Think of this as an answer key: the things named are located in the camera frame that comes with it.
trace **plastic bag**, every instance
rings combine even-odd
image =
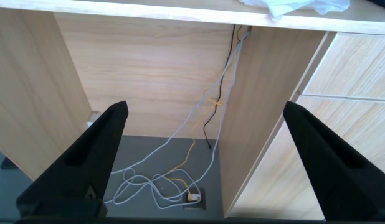
[[[267,7],[273,19],[296,9],[314,9],[321,15],[342,12],[349,8],[350,0],[239,0],[249,6]]]

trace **gray floor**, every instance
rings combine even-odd
[[[120,170],[141,160],[152,150],[164,143],[166,138],[148,138],[124,136],[116,155],[113,170]],[[166,147],[160,149],[147,161],[135,167],[137,174],[152,176],[164,173],[180,164],[192,143],[191,139],[173,139]],[[212,150],[207,148],[205,140],[199,139],[191,152],[188,162],[183,168],[193,179],[198,179],[207,169],[212,157]],[[0,153],[0,164],[4,156]],[[182,175],[174,175],[184,180]],[[105,200],[111,199],[118,186],[123,182],[122,175],[112,175],[108,182]],[[19,170],[0,169],[0,218],[17,218],[15,208],[17,196],[31,184],[31,181]],[[216,153],[215,161],[207,175],[198,183],[206,192],[205,210],[184,210],[174,207],[160,210],[156,207],[151,189],[145,187],[136,197],[123,205],[107,204],[108,217],[146,217],[146,218],[193,218],[217,219],[222,218],[221,179],[219,172],[219,158]],[[166,182],[159,182],[159,187],[165,195],[174,195],[176,190]],[[126,191],[119,200],[123,200],[135,192]],[[167,201],[159,200],[159,204],[168,205]]]

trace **white cable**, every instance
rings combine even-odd
[[[151,186],[151,193],[153,195],[153,198],[154,198],[154,201],[155,201],[155,204],[156,206],[159,208],[159,209],[166,209],[166,208],[170,208],[170,207],[175,207],[175,206],[182,206],[182,205],[191,205],[191,204],[195,204],[195,203],[199,203],[200,201],[197,201],[197,202],[188,202],[188,203],[176,203],[176,204],[171,204],[171,205],[168,205],[168,206],[165,206],[165,207],[161,207],[159,204],[158,204],[158,201],[155,197],[155,194],[154,194],[154,191],[164,200],[167,200],[167,201],[170,201],[170,202],[178,202],[182,199],[182,196],[183,194],[185,194],[185,192],[188,191],[189,188],[191,188],[193,185],[195,185],[195,187],[198,189],[198,192],[199,194],[201,194],[200,190],[199,190],[199,187],[197,186],[197,183],[205,177],[205,175],[208,173],[209,169],[212,167],[212,164],[214,162],[214,156],[215,156],[215,152],[216,152],[216,149],[217,149],[217,144],[219,142],[219,137],[220,137],[220,133],[221,133],[221,128],[222,128],[222,124],[223,124],[223,119],[224,119],[224,113],[226,112],[226,107],[227,107],[227,102],[228,102],[228,99],[229,99],[229,95],[230,95],[230,92],[231,92],[231,89],[232,87],[234,86],[234,83],[235,83],[235,77],[236,77],[236,74],[237,74],[237,69],[238,69],[238,64],[239,64],[239,59],[240,59],[240,51],[242,49],[242,45],[244,43],[244,40],[248,37],[248,35],[250,34],[250,32],[246,32],[245,35],[243,36],[242,40],[238,43],[237,45],[237,48],[233,51],[231,57],[229,58],[229,60],[227,61],[227,64],[223,70],[223,73],[221,75],[221,77],[210,87],[210,89],[208,89],[208,91],[206,92],[206,94],[203,96],[203,98],[201,98],[201,100],[198,102],[198,104],[190,111],[190,113],[188,114],[188,117],[186,118],[186,120],[182,123],[182,125],[180,125],[180,127],[176,130],[176,132],[164,143],[162,144],[160,147],[156,148],[153,152],[151,152],[150,154],[148,154],[144,159],[142,159],[141,161],[127,167],[127,168],[124,168],[122,170],[118,170],[118,171],[115,171],[115,172],[111,172],[111,174],[117,174],[117,173],[120,173],[120,172],[123,172],[123,180],[124,182],[119,186],[119,188],[116,190],[113,198],[105,203],[110,203],[110,202],[113,202],[115,205],[121,205],[123,203],[127,203],[129,200],[131,200],[135,195],[137,195],[145,186]],[[205,97],[209,94],[209,92],[213,89],[213,87],[215,85],[217,85],[221,78],[225,75],[227,69],[229,68],[230,64],[231,64],[231,61],[232,59],[234,58],[234,55],[236,54],[237,52],[237,60],[236,60],[236,63],[235,63],[235,67],[234,67],[234,76],[233,76],[233,81],[232,81],[232,84],[231,86],[229,87],[227,93],[226,93],[226,97],[224,99],[224,107],[223,107],[223,110],[222,110],[222,115],[221,115],[221,120],[220,120],[220,125],[219,125],[219,131],[218,131],[218,134],[217,134],[217,138],[216,138],[216,143],[215,143],[215,146],[214,146],[214,150],[212,152],[212,159],[211,159],[211,163],[209,164],[208,168],[206,169],[206,171],[203,173],[203,175],[198,179],[198,180],[193,180],[193,178],[191,178],[191,176],[183,169],[175,169],[175,170],[172,170],[170,172],[167,172],[165,174],[155,174],[152,179],[150,180],[149,178],[143,176],[143,175],[136,175],[136,172],[135,170],[132,168],[138,164],[141,164],[142,162],[144,162],[145,160],[147,160],[147,158],[149,158],[150,156],[152,156],[155,152],[157,152],[159,149],[161,149],[162,147],[164,147],[165,145],[167,145],[170,140],[180,131],[180,129],[187,123],[188,119],[191,117],[192,113],[194,112],[194,110],[203,102],[203,100],[205,99]],[[133,171],[133,175],[129,178],[129,179],[126,179],[125,177],[125,174],[128,170],[132,170]],[[181,172],[184,172],[188,177],[189,179],[192,181],[192,183],[183,191],[181,191],[181,189],[171,180],[167,179],[165,176],[166,175],[169,175],[173,172],[176,172],[176,171],[181,171]],[[145,179],[146,181],[145,182],[140,182],[140,183],[134,183],[134,179],[135,178],[142,178],[142,179]],[[178,194],[175,195],[175,196],[171,196],[171,197],[165,197],[164,195],[162,195],[162,193],[159,191],[159,189],[157,188],[157,186],[155,185],[155,181],[159,180],[159,179],[165,179],[167,181],[169,181],[170,183],[172,183],[176,189],[178,190]],[[115,200],[130,186],[130,185],[140,185],[141,187],[131,196],[129,196],[127,199],[125,199],[124,201],[121,201],[121,202],[116,202]]]

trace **drawer front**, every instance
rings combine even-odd
[[[303,93],[385,99],[385,36],[337,34]]]
[[[385,103],[301,96],[311,111],[385,172]],[[232,216],[324,218],[284,123],[233,207]]]

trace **wooden panel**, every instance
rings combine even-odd
[[[0,9],[0,150],[35,179],[90,113],[53,13]]]
[[[128,102],[127,135],[172,135],[219,77],[231,41],[232,26],[226,24],[55,16],[93,110]],[[231,78],[226,76],[223,92]],[[191,128],[210,106],[206,100],[178,137],[191,137]],[[207,125],[209,138],[217,136],[219,109]],[[196,137],[204,138],[201,125]]]
[[[142,17],[179,21],[217,22],[293,29],[385,34],[385,9],[367,0],[351,1],[341,12],[320,15],[297,10],[277,21],[268,9],[246,6],[238,0],[0,0],[0,7],[106,16]]]
[[[242,49],[219,145],[225,216],[249,179],[285,102],[295,93],[324,34],[252,28]]]
[[[299,97],[304,106],[385,172],[385,103]],[[323,219],[284,123],[232,211],[233,216]]]
[[[385,99],[385,36],[338,34],[304,94]]]

